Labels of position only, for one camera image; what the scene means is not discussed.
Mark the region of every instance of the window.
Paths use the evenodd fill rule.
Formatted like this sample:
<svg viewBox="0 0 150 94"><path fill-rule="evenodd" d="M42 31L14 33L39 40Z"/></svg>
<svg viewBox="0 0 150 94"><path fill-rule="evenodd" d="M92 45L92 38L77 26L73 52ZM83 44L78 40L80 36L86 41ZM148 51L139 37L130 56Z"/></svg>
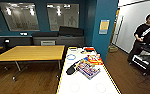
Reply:
<svg viewBox="0 0 150 94"><path fill-rule="evenodd" d="M60 26L78 27L79 4L47 4L51 31L59 31Z"/></svg>
<svg viewBox="0 0 150 94"><path fill-rule="evenodd" d="M34 3L0 3L10 31L39 31Z"/></svg>

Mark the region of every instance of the wall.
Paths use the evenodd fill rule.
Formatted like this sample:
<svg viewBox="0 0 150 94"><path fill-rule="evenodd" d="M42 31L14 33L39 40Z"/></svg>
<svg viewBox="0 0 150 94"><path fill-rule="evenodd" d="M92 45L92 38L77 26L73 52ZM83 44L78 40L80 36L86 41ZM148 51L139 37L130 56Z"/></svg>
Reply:
<svg viewBox="0 0 150 94"><path fill-rule="evenodd" d="M147 0L119 0L118 6L123 6L135 2L141 2L141 1L147 1Z"/></svg>
<svg viewBox="0 0 150 94"><path fill-rule="evenodd" d="M96 51L101 54L101 57L105 62L118 7L118 0L97 0L97 2L94 2L92 0L89 1L90 2L88 3L88 17L86 19L87 24L85 27L85 33L86 38L88 39L87 42L90 43L86 44L88 44L89 46L94 46ZM108 33L105 35L99 34L99 25L101 20L110 20Z"/></svg>
<svg viewBox="0 0 150 94"><path fill-rule="evenodd" d="M145 23L145 17L149 13L150 1L120 7L119 17L123 16L123 23L118 38L114 36L112 43L115 43L117 38L116 46L129 53L135 41L133 33L140 24ZM120 19L117 21L115 34L117 34L119 30L119 23Z"/></svg>
<svg viewBox="0 0 150 94"><path fill-rule="evenodd" d="M0 0L0 2L16 2L16 3L34 3L37 13L37 19L39 23L39 29L41 32L50 32L49 20L46 4L47 3L71 3L80 4L79 11L79 28L84 28L84 17L85 17L85 0ZM0 36L20 36L20 32L12 32L8 30L6 21L0 11ZM30 36L34 31L26 31Z"/></svg>
<svg viewBox="0 0 150 94"><path fill-rule="evenodd" d="M84 35L86 45L92 46L97 0L86 1L86 17Z"/></svg>

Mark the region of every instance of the book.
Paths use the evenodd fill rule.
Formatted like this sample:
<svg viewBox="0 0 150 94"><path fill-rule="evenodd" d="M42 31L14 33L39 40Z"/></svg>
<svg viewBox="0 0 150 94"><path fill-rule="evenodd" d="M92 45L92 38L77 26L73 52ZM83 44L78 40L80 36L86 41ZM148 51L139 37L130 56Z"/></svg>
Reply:
<svg viewBox="0 0 150 94"><path fill-rule="evenodd" d="M100 57L100 54L97 55L87 55L88 61L94 65L103 65L103 61Z"/></svg>
<svg viewBox="0 0 150 94"><path fill-rule="evenodd" d="M92 52L92 51L95 51L95 49L93 47L85 47L85 50L87 52Z"/></svg>
<svg viewBox="0 0 150 94"><path fill-rule="evenodd" d="M100 68L90 63L87 57L77 62L78 62L77 70L81 72L84 76L86 76L89 80L91 80L100 72Z"/></svg>

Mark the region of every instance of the hand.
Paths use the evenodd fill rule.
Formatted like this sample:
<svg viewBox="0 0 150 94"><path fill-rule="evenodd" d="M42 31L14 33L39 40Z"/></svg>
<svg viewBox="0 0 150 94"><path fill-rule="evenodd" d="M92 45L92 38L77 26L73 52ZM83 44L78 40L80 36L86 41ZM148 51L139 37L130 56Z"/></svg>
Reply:
<svg viewBox="0 0 150 94"><path fill-rule="evenodd" d="M143 42L142 38L136 38L138 41Z"/></svg>

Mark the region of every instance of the cardboard box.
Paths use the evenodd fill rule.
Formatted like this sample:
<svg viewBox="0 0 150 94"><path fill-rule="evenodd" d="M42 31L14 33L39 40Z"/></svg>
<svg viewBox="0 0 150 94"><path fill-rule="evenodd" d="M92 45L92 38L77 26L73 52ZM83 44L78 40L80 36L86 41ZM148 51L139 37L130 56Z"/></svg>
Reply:
<svg viewBox="0 0 150 94"><path fill-rule="evenodd" d="M108 47L108 52L110 52L110 53L117 52L117 51L118 51L118 48L115 46L111 45Z"/></svg>

